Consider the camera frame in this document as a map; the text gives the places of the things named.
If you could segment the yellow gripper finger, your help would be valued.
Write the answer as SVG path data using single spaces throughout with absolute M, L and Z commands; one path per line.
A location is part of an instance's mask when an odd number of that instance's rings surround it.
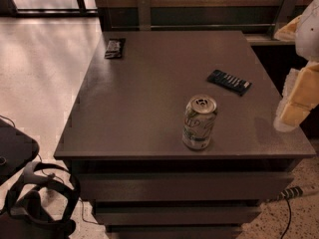
M 289 132 L 319 105 L 319 64 L 308 62 L 301 70 L 291 69 L 287 75 L 273 126 Z
M 294 41 L 296 36 L 296 30 L 298 23 L 300 22 L 301 16 L 295 17 L 289 23 L 287 23 L 282 28 L 278 29 L 275 34 L 274 38 L 279 41 L 289 42 Z

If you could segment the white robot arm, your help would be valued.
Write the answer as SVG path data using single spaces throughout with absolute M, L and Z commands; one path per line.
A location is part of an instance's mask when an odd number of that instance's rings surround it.
M 319 105 L 319 0 L 313 0 L 304 12 L 276 31 L 274 38 L 294 41 L 296 54 L 307 61 L 301 70 L 287 75 L 273 126 L 289 132 Z

